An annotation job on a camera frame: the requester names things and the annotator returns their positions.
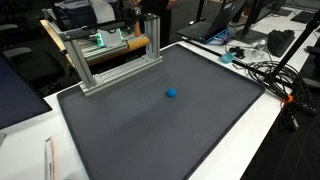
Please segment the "black cable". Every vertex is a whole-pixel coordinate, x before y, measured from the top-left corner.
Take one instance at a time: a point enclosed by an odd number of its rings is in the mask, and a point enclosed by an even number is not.
[[[278,64],[279,62],[271,61],[249,63],[248,65],[254,70],[248,71],[248,74],[253,80],[263,84],[266,89],[285,101],[287,106],[292,108],[292,112],[302,110],[308,115],[314,115],[316,111],[310,90],[305,85],[299,72],[287,64],[280,72],[276,72],[276,76],[272,76],[271,74]],[[257,70],[264,70],[265,76],[258,75]],[[280,79],[281,83],[277,83],[276,78]],[[285,83],[289,84],[287,87],[292,91],[290,94],[285,88]]]

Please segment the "person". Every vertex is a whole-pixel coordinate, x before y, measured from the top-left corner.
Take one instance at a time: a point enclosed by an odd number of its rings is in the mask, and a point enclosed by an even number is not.
[[[172,8],[177,0],[129,0],[132,5],[141,5],[144,13],[160,16],[160,47],[169,44]]]

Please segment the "laptop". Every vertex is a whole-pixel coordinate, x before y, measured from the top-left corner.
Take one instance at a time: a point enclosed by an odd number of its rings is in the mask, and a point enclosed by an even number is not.
[[[212,24],[200,21],[181,29],[176,33],[203,44],[207,44],[217,37],[217,35],[228,30],[227,26],[229,22],[235,17],[245,2],[246,0],[228,2],[220,10]]]

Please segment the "keyboard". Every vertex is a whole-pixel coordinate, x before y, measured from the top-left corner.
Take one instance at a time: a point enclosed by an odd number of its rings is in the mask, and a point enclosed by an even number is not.
[[[314,16],[314,13],[302,11],[298,15],[293,17],[291,19],[291,21],[296,21],[296,22],[300,22],[303,24],[307,24],[313,18],[313,16]]]
[[[267,46],[270,53],[276,57],[281,57],[290,44],[294,40],[294,31],[285,30],[277,31],[273,30],[268,34]]]

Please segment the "computer monitor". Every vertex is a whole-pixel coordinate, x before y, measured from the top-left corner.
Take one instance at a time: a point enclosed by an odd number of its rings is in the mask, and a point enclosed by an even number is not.
[[[251,10],[247,22],[244,29],[237,32],[234,38],[238,41],[250,44],[267,36],[264,33],[250,29],[250,27],[252,24],[257,23],[268,16],[273,11],[273,9],[269,7],[274,6],[274,3],[277,3],[277,0],[249,0],[248,3],[251,5]]]
[[[0,87],[0,130],[52,110],[2,52]],[[0,133],[0,146],[4,137]]]

